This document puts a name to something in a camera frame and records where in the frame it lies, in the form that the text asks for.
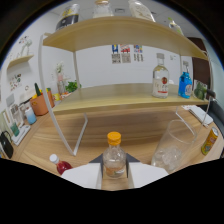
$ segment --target cup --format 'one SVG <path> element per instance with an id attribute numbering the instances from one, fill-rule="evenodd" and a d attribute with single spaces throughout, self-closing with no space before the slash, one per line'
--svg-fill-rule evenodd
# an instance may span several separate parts
<path id="1" fill-rule="evenodd" d="M 151 165 L 164 168 L 169 174 L 187 162 L 189 148 L 197 138 L 194 128 L 183 120 L 169 122 L 153 154 Z"/>
<path id="2" fill-rule="evenodd" d="M 15 135 L 15 137 L 19 135 L 19 129 L 16 125 L 16 122 L 14 122 L 10 128 L 11 128 L 13 134 Z"/>

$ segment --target glass bottle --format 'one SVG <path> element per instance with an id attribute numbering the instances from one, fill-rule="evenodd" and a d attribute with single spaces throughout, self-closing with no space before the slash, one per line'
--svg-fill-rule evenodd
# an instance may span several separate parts
<path id="1" fill-rule="evenodd" d="M 184 61 L 184 71 L 180 76 L 178 95 L 189 99 L 192 92 L 192 80 L 189 75 L 188 62 Z"/>
<path id="2" fill-rule="evenodd" d="M 150 10 L 140 1 L 129 0 L 128 3 L 133 17 L 156 22 Z"/>
<path id="3" fill-rule="evenodd" d="M 93 18 L 113 16 L 109 0 L 97 0 L 93 9 Z"/>
<path id="4" fill-rule="evenodd" d="M 157 53 L 158 65 L 153 70 L 152 95 L 167 98 L 169 86 L 169 72 L 164 66 L 164 54 Z"/>
<path id="5" fill-rule="evenodd" d="M 181 30 L 180 26 L 178 26 L 172 18 L 168 17 L 168 19 L 170 20 L 169 27 L 172 30 L 174 30 L 175 32 L 184 36 L 183 31 Z"/>
<path id="6" fill-rule="evenodd" d="M 58 156 L 55 154 L 52 154 L 50 156 L 50 161 L 52 163 L 56 164 L 57 171 L 60 175 L 62 175 L 65 170 L 72 169 L 72 166 L 68 162 L 59 160 Z"/>
<path id="7" fill-rule="evenodd" d="M 126 153 L 120 147 L 121 134 L 110 132 L 107 140 L 109 147 L 103 153 L 103 164 L 109 177 L 118 178 L 124 173 L 126 165 Z"/>

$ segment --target red object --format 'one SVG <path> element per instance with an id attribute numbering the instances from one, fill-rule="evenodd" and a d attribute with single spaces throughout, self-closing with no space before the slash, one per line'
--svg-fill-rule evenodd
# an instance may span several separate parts
<path id="1" fill-rule="evenodd" d="M 58 173 L 60 173 L 61 175 L 64 173 L 65 170 L 69 170 L 71 168 L 72 166 L 68 162 L 59 161 L 57 163 L 57 170 L 58 170 Z"/>

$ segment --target white cap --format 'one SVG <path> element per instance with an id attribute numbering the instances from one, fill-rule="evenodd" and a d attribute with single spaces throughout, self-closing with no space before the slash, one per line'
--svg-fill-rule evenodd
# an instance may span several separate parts
<path id="1" fill-rule="evenodd" d="M 54 163 L 54 164 L 57 164 L 57 163 L 59 162 L 59 158 L 57 157 L 56 154 L 52 154 L 52 155 L 50 156 L 50 161 L 51 161 L 52 163 Z"/>
<path id="2" fill-rule="evenodd" d="M 164 59 L 164 54 L 162 54 L 162 53 L 157 53 L 157 58 Z"/>

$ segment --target wooden shelf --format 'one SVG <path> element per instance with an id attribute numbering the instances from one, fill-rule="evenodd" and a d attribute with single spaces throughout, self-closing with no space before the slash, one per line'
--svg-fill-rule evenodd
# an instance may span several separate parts
<path id="1" fill-rule="evenodd" d="M 15 60 L 12 60 L 9 62 L 8 69 L 11 68 L 14 65 L 29 61 L 34 55 L 28 55 L 20 58 L 16 58 Z"/>
<path id="2" fill-rule="evenodd" d="M 75 52 L 112 44 L 141 44 L 208 60 L 188 38 L 159 23 L 133 17 L 102 17 L 75 23 L 43 40 L 44 46 Z"/>
<path id="3" fill-rule="evenodd" d="M 166 99 L 152 96 L 151 83 L 116 84 L 77 89 L 53 108 L 55 115 L 106 110 L 164 107 L 179 105 L 204 105 L 203 101 L 178 96 L 178 86 L 169 85 Z"/>

